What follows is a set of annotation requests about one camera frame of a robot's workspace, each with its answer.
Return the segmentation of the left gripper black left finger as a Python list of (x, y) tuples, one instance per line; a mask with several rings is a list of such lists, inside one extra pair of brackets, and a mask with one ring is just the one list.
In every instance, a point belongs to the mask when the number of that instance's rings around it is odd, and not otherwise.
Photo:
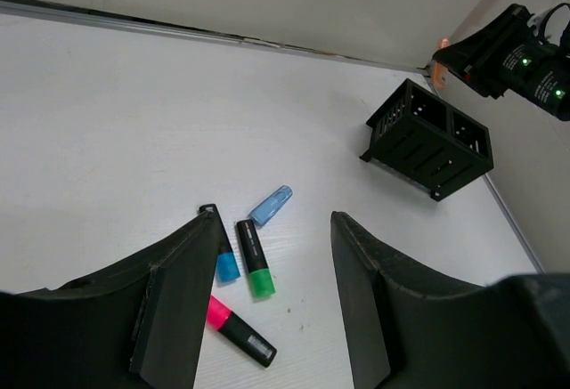
[(204, 212), (60, 288), (3, 293), (2, 387), (192, 387), (220, 236)]

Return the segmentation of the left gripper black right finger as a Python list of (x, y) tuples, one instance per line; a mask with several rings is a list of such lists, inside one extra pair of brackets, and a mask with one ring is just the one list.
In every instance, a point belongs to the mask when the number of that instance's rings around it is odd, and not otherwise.
[(455, 279), (344, 212), (330, 240), (357, 388), (566, 388), (569, 277)]

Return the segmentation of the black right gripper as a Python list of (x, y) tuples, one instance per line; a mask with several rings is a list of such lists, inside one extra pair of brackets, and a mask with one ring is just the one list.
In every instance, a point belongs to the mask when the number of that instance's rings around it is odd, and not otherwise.
[(569, 28), (558, 45), (546, 37), (552, 15), (568, 4), (532, 14), (512, 4), (475, 34), (436, 51), (443, 65), (483, 97), (498, 99), (508, 90), (551, 116), (569, 120)]

